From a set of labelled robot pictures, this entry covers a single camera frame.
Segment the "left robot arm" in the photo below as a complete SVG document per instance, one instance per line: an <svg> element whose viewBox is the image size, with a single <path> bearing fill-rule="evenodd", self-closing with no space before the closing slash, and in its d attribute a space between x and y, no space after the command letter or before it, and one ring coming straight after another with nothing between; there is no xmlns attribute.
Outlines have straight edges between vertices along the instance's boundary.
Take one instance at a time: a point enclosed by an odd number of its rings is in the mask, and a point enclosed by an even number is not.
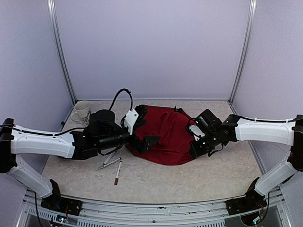
<svg viewBox="0 0 303 227"><path fill-rule="evenodd" d="M115 123L111 110L99 110L90 116L85 128L74 128L61 133L30 131L7 118L0 127L0 172L7 174L36 192L56 210L66 206L58 184L41 176L20 156L23 153L58 156L73 160L95 157L103 150L131 145L139 153L147 153L159 140L159 136L144 136L135 130L145 124L144 115L130 110L123 125Z"/></svg>

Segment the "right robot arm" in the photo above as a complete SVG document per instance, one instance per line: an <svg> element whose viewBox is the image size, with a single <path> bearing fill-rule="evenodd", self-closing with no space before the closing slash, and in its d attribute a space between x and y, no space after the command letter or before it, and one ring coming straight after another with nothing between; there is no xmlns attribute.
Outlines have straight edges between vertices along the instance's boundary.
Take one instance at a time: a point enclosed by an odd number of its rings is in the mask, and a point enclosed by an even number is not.
<svg viewBox="0 0 303 227"><path fill-rule="evenodd" d="M266 174L255 180L242 199L242 206L252 210L273 188L303 170L303 117L268 120L231 114L221 121L209 109L188 120L187 132L194 137L190 143L193 158L212 156L216 147L229 142L258 141L283 144L290 147L290 154Z"/></svg>

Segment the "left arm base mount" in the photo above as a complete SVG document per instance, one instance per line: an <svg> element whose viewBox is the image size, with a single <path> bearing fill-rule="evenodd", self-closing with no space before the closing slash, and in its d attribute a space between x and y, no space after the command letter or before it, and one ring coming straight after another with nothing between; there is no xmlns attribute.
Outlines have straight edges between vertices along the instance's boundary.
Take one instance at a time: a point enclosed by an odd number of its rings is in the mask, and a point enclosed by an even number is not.
<svg viewBox="0 0 303 227"><path fill-rule="evenodd" d="M82 201L68 198L61 198L59 201L42 200L41 207L67 215L78 216L82 208Z"/></svg>

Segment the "red backpack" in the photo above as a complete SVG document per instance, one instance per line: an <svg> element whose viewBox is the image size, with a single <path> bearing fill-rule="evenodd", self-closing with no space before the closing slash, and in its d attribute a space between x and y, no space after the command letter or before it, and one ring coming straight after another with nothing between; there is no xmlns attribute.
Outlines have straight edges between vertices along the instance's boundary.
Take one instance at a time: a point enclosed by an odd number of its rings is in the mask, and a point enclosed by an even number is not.
<svg viewBox="0 0 303 227"><path fill-rule="evenodd" d="M189 151L190 142L195 139L186 130L186 126L193 123L189 120L191 117L182 108L145 106L147 123L134 133L141 139L145 136L160 136L161 139L145 154L132 151L129 144L125 145L126 149L136 157L166 166L194 160Z"/></svg>

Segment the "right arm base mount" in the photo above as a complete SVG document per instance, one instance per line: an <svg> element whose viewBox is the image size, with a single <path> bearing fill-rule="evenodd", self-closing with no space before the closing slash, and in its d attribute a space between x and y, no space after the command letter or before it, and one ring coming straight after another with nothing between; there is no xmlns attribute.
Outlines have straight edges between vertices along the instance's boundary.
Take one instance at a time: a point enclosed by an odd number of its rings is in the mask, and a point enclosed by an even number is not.
<svg viewBox="0 0 303 227"><path fill-rule="evenodd" d="M255 201L255 200L247 199L246 197L241 197L237 199L227 200L226 206L229 215L235 215L252 210L257 210L260 209L261 207L266 207L267 202L265 199Z"/></svg>

